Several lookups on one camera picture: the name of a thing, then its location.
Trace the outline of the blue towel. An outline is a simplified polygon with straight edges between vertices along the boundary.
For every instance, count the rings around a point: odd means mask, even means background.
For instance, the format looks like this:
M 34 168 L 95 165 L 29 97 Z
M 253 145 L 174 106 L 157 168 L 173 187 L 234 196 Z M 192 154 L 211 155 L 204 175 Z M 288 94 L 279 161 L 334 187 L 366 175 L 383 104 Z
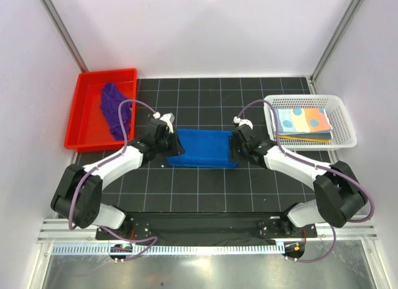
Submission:
M 167 157 L 173 167 L 236 168 L 230 159 L 230 131 L 179 129 L 178 138 L 185 152 Z

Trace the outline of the yellow tiger hello towel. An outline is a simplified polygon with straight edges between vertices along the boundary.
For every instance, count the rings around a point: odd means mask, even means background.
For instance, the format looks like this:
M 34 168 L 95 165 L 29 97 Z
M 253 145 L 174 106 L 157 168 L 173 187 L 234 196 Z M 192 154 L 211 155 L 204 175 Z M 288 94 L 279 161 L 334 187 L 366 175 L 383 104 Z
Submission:
M 304 133 L 304 134 L 279 134 L 281 139 L 304 140 L 310 142 L 330 143 L 333 139 L 331 132 Z

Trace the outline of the pastel striped towel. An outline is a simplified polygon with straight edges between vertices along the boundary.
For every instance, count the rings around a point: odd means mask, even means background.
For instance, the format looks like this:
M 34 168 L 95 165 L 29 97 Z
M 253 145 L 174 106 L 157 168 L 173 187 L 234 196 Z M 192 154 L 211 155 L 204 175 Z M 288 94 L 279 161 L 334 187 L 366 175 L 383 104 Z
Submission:
M 292 108 L 269 111 L 272 128 L 279 134 L 304 134 L 331 132 L 333 130 L 323 108 Z

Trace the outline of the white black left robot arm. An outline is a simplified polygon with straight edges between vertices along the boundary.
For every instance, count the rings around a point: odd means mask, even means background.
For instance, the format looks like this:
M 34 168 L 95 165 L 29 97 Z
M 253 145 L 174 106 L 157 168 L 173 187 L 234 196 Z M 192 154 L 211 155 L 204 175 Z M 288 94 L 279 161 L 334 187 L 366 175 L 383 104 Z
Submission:
M 90 225 L 107 227 L 117 239 L 132 231 L 125 211 L 101 202 L 103 190 L 126 173 L 137 170 L 157 155 L 178 156 L 185 151 L 173 129 L 174 115 L 151 119 L 144 134 L 98 162 L 69 165 L 57 186 L 50 207 L 68 219 L 72 229 Z

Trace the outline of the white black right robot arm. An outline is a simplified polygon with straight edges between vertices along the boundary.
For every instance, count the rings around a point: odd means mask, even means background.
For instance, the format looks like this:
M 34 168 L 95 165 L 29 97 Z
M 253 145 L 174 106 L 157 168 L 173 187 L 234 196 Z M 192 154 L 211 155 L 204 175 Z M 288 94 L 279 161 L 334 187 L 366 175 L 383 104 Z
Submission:
M 341 228 L 347 222 L 364 222 L 373 215 L 374 204 L 347 163 L 318 162 L 290 152 L 278 140 L 260 139 L 247 124 L 232 131 L 231 141 L 240 158 L 283 173 L 314 191 L 313 200 L 285 210 L 280 221 L 285 236 L 294 237 L 310 224 L 327 222 Z

